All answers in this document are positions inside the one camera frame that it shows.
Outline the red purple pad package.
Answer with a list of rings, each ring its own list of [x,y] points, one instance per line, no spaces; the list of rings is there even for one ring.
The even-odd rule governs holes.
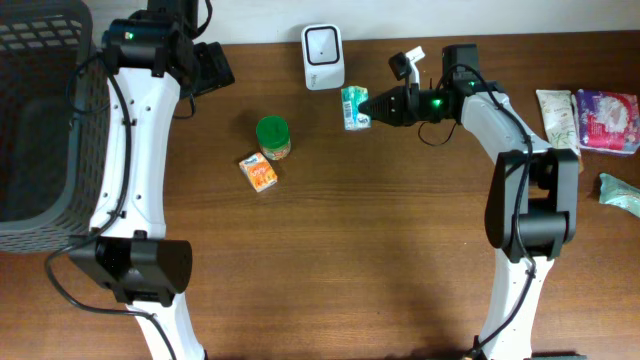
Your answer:
[[[572,104],[581,149],[619,156],[639,150],[636,95],[579,89]]]

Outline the orange tissue pack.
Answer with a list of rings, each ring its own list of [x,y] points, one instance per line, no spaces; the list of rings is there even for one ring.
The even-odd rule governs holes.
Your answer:
[[[278,181],[275,170],[262,153],[255,153],[242,160],[239,167],[256,192],[262,192]]]

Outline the white cream tube gold cap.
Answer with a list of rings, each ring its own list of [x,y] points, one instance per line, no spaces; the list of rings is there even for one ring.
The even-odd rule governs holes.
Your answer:
[[[548,142],[557,149],[571,149],[578,157],[579,172],[584,171],[578,129],[569,90],[537,90]]]

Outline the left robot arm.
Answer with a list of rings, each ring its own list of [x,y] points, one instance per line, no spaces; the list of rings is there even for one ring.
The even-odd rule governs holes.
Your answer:
[[[163,187],[175,109],[233,84],[199,2],[150,1],[105,31],[93,60],[108,81],[106,162],[89,232],[64,248],[70,260],[124,304],[155,359],[204,359],[186,301],[192,247],[166,237]]]

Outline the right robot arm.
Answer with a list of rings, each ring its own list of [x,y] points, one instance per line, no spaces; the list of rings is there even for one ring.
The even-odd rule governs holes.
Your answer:
[[[421,48],[399,52],[389,66],[399,86],[370,98],[360,113],[394,127],[452,119],[472,134],[494,164],[484,215],[495,250],[487,318],[466,359],[530,359],[542,288],[576,233],[579,160],[542,140],[516,113],[504,87],[485,79],[474,44],[442,50],[435,86],[420,86]]]

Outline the teal tissue pack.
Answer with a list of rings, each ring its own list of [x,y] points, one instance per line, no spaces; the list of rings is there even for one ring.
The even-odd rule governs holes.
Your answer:
[[[359,111],[359,105],[368,100],[368,90],[360,86],[349,86],[341,90],[344,128],[358,131],[371,127],[371,118]]]

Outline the mint green wipes packet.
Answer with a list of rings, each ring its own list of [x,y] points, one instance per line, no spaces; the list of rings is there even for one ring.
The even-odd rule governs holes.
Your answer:
[[[621,208],[636,217],[640,216],[638,188],[607,173],[599,175],[601,181],[599,203]]]

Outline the green lid glass jar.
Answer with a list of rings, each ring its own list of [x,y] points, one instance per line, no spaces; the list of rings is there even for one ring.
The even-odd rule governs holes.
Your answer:
[[[289,127],[280,116],[262,118],[256,126],[256,136],[262,153],[270,160],[283,159],[291,150]]]

